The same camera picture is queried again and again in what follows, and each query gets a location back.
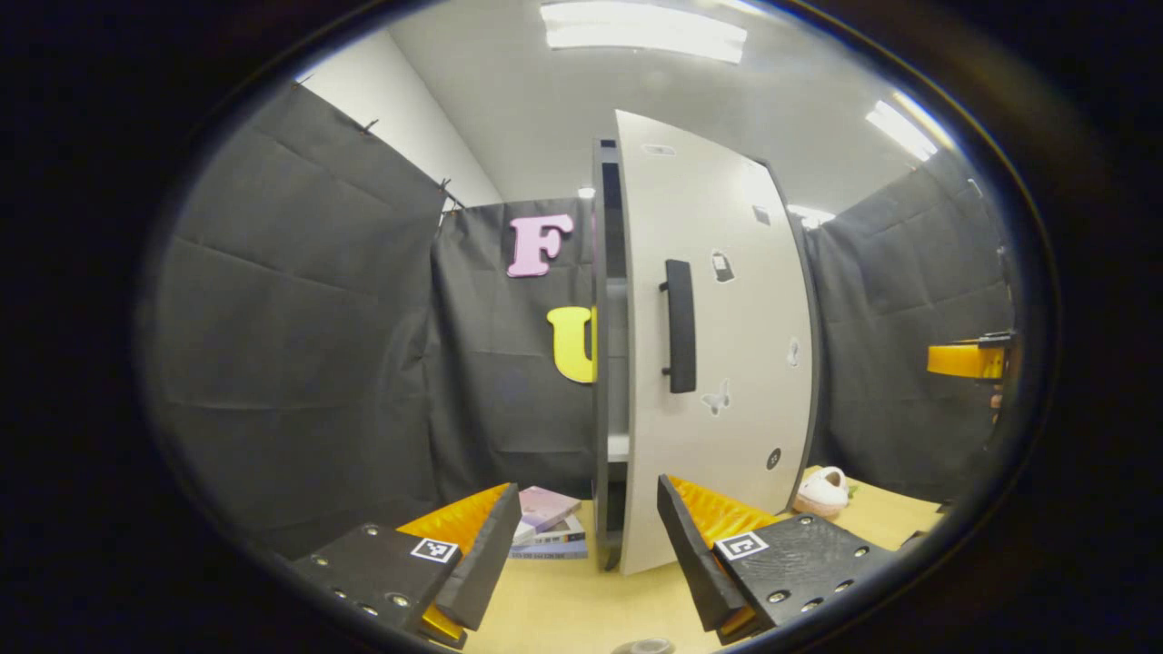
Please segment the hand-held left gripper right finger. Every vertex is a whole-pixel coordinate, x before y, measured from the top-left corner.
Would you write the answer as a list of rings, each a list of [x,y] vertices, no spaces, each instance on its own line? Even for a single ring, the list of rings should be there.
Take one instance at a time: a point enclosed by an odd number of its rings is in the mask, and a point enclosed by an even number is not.
[[[822,516],[769,514],[669,472],[657,510],[702,630],[725,646],[789,630],[899,556]]]

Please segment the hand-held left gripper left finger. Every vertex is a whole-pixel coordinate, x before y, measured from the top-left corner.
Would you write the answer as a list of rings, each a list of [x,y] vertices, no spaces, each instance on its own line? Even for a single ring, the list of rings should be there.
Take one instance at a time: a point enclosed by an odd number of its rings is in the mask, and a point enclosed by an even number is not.
[[[519,489],[504,483],[400,526],[361,524],[293,568],[378,628],[462,649],[481,628],[520,520]]]

